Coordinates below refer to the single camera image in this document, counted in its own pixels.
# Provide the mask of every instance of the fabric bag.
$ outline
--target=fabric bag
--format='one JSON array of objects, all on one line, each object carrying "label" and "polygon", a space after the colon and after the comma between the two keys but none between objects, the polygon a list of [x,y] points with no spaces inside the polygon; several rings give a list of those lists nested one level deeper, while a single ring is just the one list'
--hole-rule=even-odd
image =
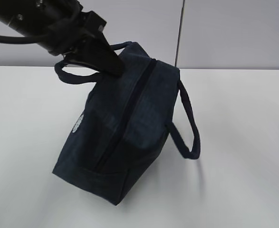
[{"label": "fabric bag", "polygon": [[[119,204],[159,156],[171,134],[184,158],[198,159],[200,136],[180,70],[151,59],[136,42],[113,45],[123,49],[120,78],[104,73],[75,76],[56,64],[60,80],[69,84],[96,82],[85,109],[72,129],[53,170],[70,184]],[[189,118],[192,151],[172,123],[178,92]]]}]

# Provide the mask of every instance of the handbag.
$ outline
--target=handbag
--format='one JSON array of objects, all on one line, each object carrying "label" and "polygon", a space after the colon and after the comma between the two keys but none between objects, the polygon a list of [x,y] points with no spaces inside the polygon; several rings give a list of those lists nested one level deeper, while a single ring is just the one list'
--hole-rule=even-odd
[{"label": "handbag", "polygon": [[[121,77],[107,73],[76,76],[55,65],[59,79],[69,84],[96,82],[83,113],[70,132],[53,170],[66,182],[118,205],[141,175],[159,156],[171,134],[186,159],[200,157],[200,136],[180,70],[151,59],[136,42],[111,46],[124,50]],[[180,92],[194,140],[185,145],[172,122]]]}]

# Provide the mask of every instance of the bag zipper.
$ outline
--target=bag zipper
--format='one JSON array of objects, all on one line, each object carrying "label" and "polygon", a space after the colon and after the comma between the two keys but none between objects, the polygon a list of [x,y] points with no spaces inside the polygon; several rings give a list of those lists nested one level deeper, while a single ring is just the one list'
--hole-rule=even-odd
[{"label": "bag zipper", "polygon": [[157,64],[157,60],[152,59],[148,65],[148,67],[146,68],[146,70],[143,72],[140,79],[138,80],[138,82],[134,88],[134,91],[132,92],[131,97],[125,107],[125,111],[123,113],[122,120],[117,128],[117,131],[116,131],[115,135],[112,137],[111,141],[109,142],[108,147],[106,148],[106,151],[99,159],[99,162],[97,163],[97,165],[95,167],[95,171],[100,172],[102,170],[105,162],[110,157],[110,155],[116,150],[116,147],[122,140],[122,138],[125,134],[127,125],[130,121],[130,118],[131,118],[133,111],[136,107],[136,104],[139,100],[139,97],[140,97],[141,93],[143,92],[144,87],[145,87],[146,83],[148,82],[150,75],[152,74],[154,68],[156,67],[156,64]]}]

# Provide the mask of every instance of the logo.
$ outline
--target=logo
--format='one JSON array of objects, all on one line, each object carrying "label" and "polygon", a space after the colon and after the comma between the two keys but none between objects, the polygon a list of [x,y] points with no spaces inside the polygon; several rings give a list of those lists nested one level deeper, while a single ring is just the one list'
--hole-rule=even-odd
[{"label": "logo", "polygon": [[78,127],[81,125],[81,122],[83,120],[83,116],[84,115],[80,116],[79,119],[77,120],[77,122],[75,123],[75,126],[74,126],[73,131],[72,131],[73,133],[75,133],[77,131]]}]

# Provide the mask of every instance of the table surface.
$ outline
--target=table surface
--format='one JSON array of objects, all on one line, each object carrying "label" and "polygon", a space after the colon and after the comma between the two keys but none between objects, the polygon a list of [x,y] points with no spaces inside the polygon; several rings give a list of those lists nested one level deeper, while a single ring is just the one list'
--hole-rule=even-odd
[{"label": "table surface", "polygon": [[[181,78],[201,158],[184,160],[169,137],[115,207],[51,173],[94,85],[61,83],[51,67],[0,67],[0,228],[279,228],[279,71]],[[179,99],[174,121],[190,144]]]}]

